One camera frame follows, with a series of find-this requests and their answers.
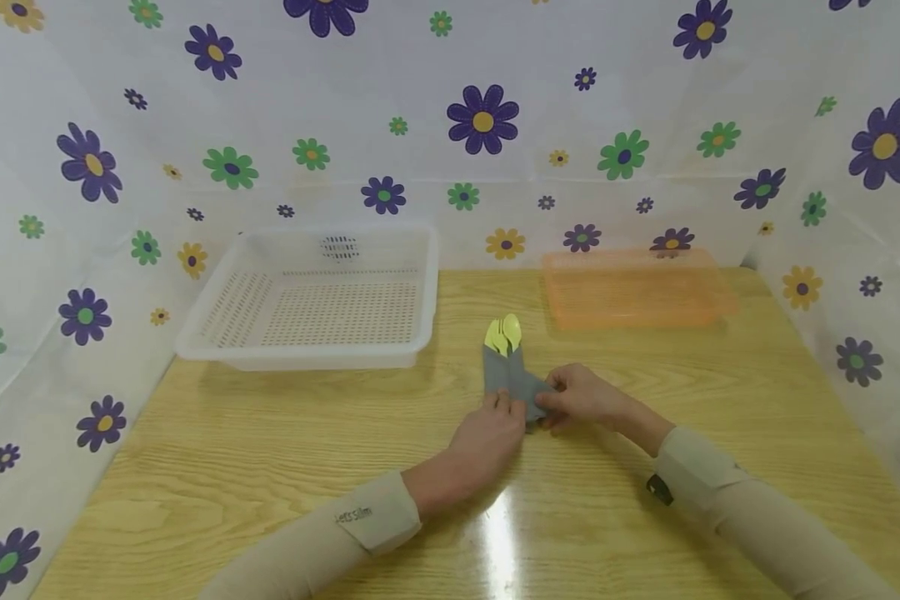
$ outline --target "right hand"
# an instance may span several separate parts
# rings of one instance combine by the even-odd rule
[[[574,421],[615,429],[614,422],[636,402],[580,362],[552,370],[547,385],[557,391],[537,394],[537,405],[551,411],[543,426],[553,433]]]

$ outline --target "orange plastic tray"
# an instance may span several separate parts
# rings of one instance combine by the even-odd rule
[[[739,309],[705,250],[554,252],[543,257],[561,329],[694,328]]]

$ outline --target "perforated basket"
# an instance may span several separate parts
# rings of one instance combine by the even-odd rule
[[[177,354],[242,371],[411,367],[437,308],[437,233],[419,223],[239,236],[177,336]]]

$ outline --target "table surface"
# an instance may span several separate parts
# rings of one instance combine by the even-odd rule
[[[174,361],[33,597],[195,598],[260,537],[443,448],[481,396],[488,321],[509,311],[528,371],[583,362],[709,436],[900,592],[900,493],[759,276],[724,273],[741,312],[709,328],[562,332],[539,272],[442,272],[432,341],[408,370]],[[494,490],[323,597],[780,598],[644,490],[651,468],[613,435],[537,431]]]

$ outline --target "floral backdrop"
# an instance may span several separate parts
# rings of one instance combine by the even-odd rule
[[[754,265],[900,487],[900,0],[0,0],[0,598],[234,236],[374,219]]]

